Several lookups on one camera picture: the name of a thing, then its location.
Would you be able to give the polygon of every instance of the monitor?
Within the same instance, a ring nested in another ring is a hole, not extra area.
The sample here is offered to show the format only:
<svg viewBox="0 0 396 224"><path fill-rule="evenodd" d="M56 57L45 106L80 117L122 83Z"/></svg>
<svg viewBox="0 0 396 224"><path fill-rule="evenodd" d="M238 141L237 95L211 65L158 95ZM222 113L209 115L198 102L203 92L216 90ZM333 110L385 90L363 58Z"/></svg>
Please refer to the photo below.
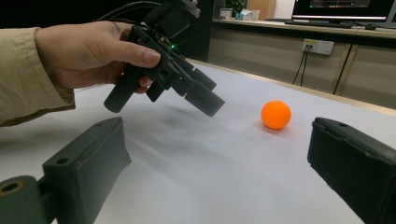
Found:
<svg viewBox="0 0 396 224"><path fill-rule="evenodd" d="M291 18L308 21L385 22L394 0L295 0Z"/></svg>

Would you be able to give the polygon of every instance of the human hand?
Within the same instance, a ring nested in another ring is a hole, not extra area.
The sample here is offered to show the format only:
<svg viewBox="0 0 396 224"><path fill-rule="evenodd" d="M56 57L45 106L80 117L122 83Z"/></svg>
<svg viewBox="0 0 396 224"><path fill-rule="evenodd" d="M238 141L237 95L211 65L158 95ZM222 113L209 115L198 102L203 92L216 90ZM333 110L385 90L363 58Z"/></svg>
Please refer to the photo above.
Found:
<svg viewBox="0 0 396 224"><path fill-rule="evenodd" d="M115 84L127 63L154 67L161 58L153 49L120 41L131 27L111 21L58 25L38 30L35 43L52 83L69 89ZM141 77L135 92L145 92L151 82Z"/></svg>

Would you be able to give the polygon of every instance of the sleeve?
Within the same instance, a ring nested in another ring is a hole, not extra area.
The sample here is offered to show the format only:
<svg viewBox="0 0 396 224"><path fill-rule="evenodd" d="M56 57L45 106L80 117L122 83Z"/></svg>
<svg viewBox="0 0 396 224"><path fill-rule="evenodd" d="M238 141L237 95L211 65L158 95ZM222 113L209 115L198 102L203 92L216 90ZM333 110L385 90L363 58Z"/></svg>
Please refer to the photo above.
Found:
<svg viewBox="0 0 396 224"><path fill-rule="evenodd" d="M74 91L54 86L40 62L38 29L0 30L0 126L75 108Z"/></svg>

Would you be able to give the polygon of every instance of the electrical socket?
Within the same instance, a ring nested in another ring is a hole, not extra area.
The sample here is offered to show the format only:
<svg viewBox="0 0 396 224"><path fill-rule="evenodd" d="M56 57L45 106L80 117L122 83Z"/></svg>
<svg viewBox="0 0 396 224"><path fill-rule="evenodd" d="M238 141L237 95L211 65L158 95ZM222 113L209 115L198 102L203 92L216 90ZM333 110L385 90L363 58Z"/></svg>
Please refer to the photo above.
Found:
<svg viewBox="0 0 396 224"><path fill-rule="evenodd" d="M317 52L317 47L318 47L318 41L314 40L314 39L304 39L304 43L303 43L303 47L302 47L302 51L306 51L306 46L310 45L312 46L311 49L309 49L309 52Z"/></svg>
<svg viewBox="0 0 396 224"><path fill-rule="evenodd" d="M332 46L334 42L319 40L316 53L330 55L332 53Z"/></svg>

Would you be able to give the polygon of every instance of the orange ball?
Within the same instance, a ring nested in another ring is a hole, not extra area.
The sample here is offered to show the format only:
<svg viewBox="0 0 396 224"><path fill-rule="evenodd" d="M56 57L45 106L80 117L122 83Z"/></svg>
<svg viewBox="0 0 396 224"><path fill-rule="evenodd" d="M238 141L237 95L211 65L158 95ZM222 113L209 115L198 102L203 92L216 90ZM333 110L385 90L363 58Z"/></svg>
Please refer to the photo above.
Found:
<svg viewBox="0 0 396 224"><path fill-rule="evenodd" d="M270 129L282 129L291 119L289 106L278 100L270 101L262 107L262 122Z"/></svg>

